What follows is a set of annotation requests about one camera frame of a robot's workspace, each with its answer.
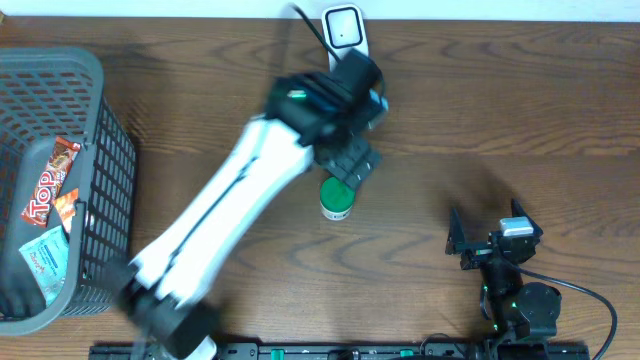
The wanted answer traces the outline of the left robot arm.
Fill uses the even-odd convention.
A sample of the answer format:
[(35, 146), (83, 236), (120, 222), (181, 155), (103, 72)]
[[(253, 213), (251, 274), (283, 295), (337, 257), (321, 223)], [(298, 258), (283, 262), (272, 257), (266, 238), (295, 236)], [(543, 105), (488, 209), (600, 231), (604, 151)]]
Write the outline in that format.
[(382, 72), (352, 49), (328, 72), (278, 77), (223, 165), (176, 221), (108, 272), (118, 307), (171, 359), (212, 359), (203, 299), (266, 206), (313, 165), (357, 190), (379, 162), (362, 137), (388, 110)]

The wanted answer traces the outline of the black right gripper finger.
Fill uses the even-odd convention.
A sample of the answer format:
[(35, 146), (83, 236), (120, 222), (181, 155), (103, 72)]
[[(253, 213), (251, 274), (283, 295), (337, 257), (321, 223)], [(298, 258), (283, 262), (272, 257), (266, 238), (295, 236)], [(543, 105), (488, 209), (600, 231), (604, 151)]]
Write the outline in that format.
[(449, 232), (446, 241), (447, 255), (461, 254), (465, 249), (466, 236), (459, 214), (455, 208), (451, 209), (449, 217)]
[(527, 214), (520, 202), (516, 198), (511, 199), (511, 214), (513, 218), (524, 217), (531, 225), (535, 225), (535, 221)]

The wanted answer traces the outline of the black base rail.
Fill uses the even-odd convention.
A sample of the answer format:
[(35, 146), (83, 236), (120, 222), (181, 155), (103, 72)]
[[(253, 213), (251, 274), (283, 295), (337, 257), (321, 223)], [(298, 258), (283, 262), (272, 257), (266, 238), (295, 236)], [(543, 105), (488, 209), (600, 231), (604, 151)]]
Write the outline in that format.
[[(503, 345), (501, 359), (588, 360), (584, 345)], [(453, 343), (436, 338), (418, 344), (333, 344), (286, 345), (228, 343), (220, 348), (215, 360), (378, 360), (378, 359), (486, 359), (487, 352), (478, 345)]]

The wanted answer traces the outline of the orange Kleenex tissue pack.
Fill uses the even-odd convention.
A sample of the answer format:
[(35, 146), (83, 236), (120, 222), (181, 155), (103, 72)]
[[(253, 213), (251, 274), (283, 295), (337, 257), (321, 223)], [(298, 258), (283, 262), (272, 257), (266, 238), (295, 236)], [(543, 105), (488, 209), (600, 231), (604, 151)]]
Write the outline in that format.
[(59, 196), (54, 201), (54, 207), (60, 217), (63, 229), (67, 234), (72, 231), (73, 217), (76, 215), (75, 202), (78, 200), (79, 189), (73, 189), (72, 191)]

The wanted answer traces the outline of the teal wet wipes pack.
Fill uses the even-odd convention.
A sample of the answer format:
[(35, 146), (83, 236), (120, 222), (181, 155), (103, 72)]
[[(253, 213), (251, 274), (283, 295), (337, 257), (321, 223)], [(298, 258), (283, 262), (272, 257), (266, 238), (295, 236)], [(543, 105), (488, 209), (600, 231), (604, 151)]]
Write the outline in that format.
[(62, 225), (22, 245), (19, 252), (26, 261), (49, 307), (59, 296), (66, 280), (69, 243)]

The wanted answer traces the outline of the red Top chocolate bar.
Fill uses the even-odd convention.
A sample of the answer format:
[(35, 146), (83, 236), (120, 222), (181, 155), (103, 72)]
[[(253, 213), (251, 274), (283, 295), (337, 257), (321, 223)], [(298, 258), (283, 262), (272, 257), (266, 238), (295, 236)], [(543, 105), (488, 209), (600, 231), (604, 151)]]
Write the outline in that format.
[(71, 171), (76, 156), (81, 151), (80, 143), (58, 136), (43, 172), (39, 175), (31, 198), (21, 213), (28, 224), (45, 228), (48, 224), (54, 201)]

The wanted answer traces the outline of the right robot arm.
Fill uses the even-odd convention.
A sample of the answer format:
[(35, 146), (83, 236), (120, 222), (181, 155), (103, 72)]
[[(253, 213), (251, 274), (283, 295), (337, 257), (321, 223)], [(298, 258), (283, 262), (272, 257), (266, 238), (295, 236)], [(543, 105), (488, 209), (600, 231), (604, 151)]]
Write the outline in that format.
[(445, 248), (446, 254), (461, 257), (461, 269), (481, 272), (480, 308), (495, 331), (484, 345), (491, 359), (500, 358), (509, 347), (543, 347), (546, 339), (557, 334), (562, 300), (556, 288), (522, 279), (519, 266), (536, 254), (543, 230), (517, 200), (511, 201), (511, 216), (499, 225), (486, 241), (472, 242), (458, 212), (452, 210)]

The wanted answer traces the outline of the white barcode scanner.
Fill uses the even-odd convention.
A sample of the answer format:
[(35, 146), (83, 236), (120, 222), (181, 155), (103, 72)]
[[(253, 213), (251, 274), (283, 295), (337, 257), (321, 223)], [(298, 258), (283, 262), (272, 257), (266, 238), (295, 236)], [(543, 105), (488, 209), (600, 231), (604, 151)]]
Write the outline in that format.
[(369, 44), (361, 9), (355, 4), (326, 8), (321, 15), (325, 42), (342, 59), (351, 49), (369, 55)]

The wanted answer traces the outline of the grey plastic basket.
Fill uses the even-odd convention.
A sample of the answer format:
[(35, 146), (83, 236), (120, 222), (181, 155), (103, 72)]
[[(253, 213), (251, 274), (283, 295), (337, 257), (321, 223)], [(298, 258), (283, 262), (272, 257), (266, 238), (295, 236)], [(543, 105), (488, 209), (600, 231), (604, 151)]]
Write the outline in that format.
[[(103, 95), (98, 59), (79, 48), (1, 52), (1, 333), (110, 308), (106, 265), (128, 254), (137, 154)], [(45, 232), (21, 216), (57, 138), (80, 144), (60, 192), (78, 192), (63, 286), (47, 302), (20, 249)]]

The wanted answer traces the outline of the green lid jar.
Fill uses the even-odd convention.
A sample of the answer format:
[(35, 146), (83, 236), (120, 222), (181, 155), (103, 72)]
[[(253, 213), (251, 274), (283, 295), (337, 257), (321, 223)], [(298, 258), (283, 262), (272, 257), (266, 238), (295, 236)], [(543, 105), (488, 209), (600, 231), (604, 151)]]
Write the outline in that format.
[(320, 188), (322, 214), (331, 221), (341, 221), (351, 214), (356, 192), (335, 177), (326, 179)]

